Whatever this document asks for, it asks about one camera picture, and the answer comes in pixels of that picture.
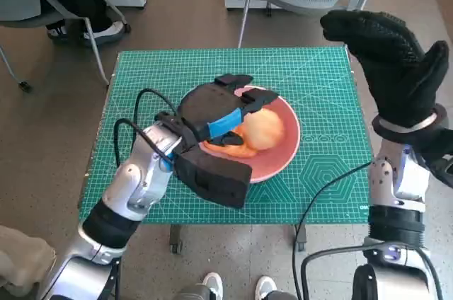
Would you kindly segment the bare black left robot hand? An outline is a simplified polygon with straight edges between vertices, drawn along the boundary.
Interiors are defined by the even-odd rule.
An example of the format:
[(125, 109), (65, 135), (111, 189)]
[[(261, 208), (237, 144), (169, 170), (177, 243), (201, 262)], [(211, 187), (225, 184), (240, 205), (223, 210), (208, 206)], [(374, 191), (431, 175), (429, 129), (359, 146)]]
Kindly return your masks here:
[(278, 97), (274, 91), (259, 88), (240, 96), (235, 94), (252, 80), (252, 76), (245, 74), (224, 74), (186, 94), (178, 106), (178, 115), (188, 128), (183, 138), (189, 147), (204, 141), (217, 146), (243, 144), (243, 139), (234, 134), (233, 129), (246, 115), (258, 112)]

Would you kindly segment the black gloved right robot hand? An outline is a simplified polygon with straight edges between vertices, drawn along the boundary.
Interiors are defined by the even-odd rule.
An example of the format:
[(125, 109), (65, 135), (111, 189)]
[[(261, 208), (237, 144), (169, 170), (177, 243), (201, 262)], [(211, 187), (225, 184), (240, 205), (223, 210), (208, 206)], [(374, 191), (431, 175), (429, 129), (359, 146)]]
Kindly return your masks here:
[(384, 12), (330, 11), (320, 24), (360, 63), (382, 119), (411, 128), (431, 116), (449, 67), (446, 41), (425, 52), (405, 21)]

